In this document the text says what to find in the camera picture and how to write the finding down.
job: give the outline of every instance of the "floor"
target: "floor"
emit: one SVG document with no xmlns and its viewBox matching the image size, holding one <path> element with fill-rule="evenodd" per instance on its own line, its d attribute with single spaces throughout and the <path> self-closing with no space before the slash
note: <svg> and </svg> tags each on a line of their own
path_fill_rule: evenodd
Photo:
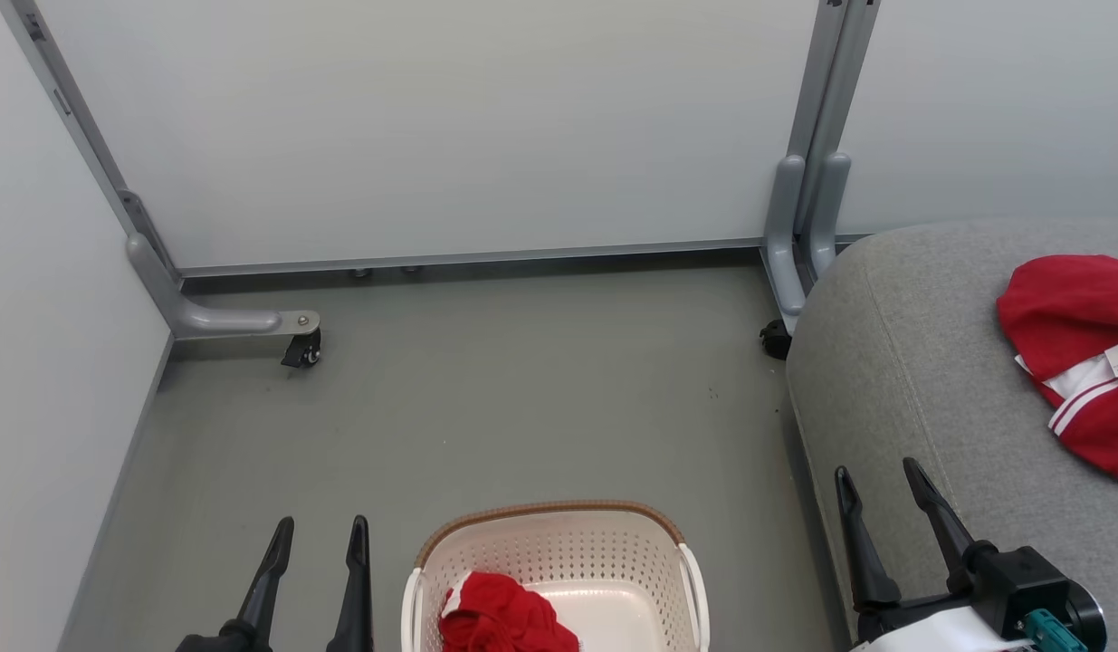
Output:
<svg viewBox="0 0 1118 652">
<path fill-rule="evenodd" d="M 210 305 L 318 310 L 323 359 L 169 363 L 65 649 L 215 634 L 286 514 L 272 644 L 321 649 L 364 514 L 373 636 L 397 651 L 402 585 L 435 528 L 572 498 L 646 502 L 683 529 L 713 650 L 840 649 L 783 363 L 758 348 L 773 294 L 749 256 L 202 285 Z"/>
</svg>

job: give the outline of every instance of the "red garment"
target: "red garment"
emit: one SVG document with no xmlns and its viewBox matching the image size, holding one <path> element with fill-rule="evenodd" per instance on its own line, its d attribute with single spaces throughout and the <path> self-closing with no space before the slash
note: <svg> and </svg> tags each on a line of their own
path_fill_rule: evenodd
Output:
<svg viewBox="0 0 1118 652">
<path fill-rule="evenodd" d="M 1023 264 L 998 297 L 1002 330 L 1058 409 L 1063 445 L 1118 479 L 1118 259 L 1055 255 Z"/>
<path fill-rule="evenodd" d="M 578 652 L 546 597 L 500 574 L 468 574 L 446 593 L 443 652 Z"/>
</svg>

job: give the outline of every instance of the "white wall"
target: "white wall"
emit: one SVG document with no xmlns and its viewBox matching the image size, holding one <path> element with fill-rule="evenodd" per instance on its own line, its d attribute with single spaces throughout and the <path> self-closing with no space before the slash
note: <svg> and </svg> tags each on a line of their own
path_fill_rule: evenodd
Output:
<svg viewBox="0 0 1118 652">
<path fill-rule="evenodd" d="M 0 13 L 0 652 L 57 646 L 169 329 Z"/>
<path fill-rule="evenodd" d="M 762 235 L 819 0 L 40 0 L 180 268 Z"/>
<path fill-rule="evenodd" d="M 884 0 L 840 234 L 1118 216 L 1118 0 Z"/>
</svg>

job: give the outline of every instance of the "teal connector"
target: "teal connector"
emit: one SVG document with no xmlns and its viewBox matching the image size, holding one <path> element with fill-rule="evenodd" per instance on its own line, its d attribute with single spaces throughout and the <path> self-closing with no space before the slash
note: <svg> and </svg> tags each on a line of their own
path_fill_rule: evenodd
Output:
<svg viewBox="0 0 1118 652">
<path fill-rule="evenodd" d="M 1062 622 L 1045 610 L 1025 616 L 1025 635 L 1038 644 L 1040 652 L 1089 652 L 1076 635 L 1069 634 Z"/>
</svg>

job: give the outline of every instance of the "gray fabric upholstery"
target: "gray fabric upholstery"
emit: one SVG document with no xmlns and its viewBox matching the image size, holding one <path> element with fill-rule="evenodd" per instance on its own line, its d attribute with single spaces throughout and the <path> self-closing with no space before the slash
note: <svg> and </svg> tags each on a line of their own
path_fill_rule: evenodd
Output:
<svg viewBox="0 0 1118 652">
<path fill-rule="evenodd" d="M 870 236 L 812 290 L 787 358 L 845 610 L 833 470 L 849 466 L 906 597 L 946 569 L 901 470 L 913 455 L 977 538 L 1032 545 L 1096 595 L 1118 650 L 1118 482 L 1046 428 L 1052 408 L 1013 360 L 994 302 L 1042 255 L 1118 257 L 1118 220 L 987 219 Z M 855 616 L 850 612 L 855 627 Z"/>
</svg>

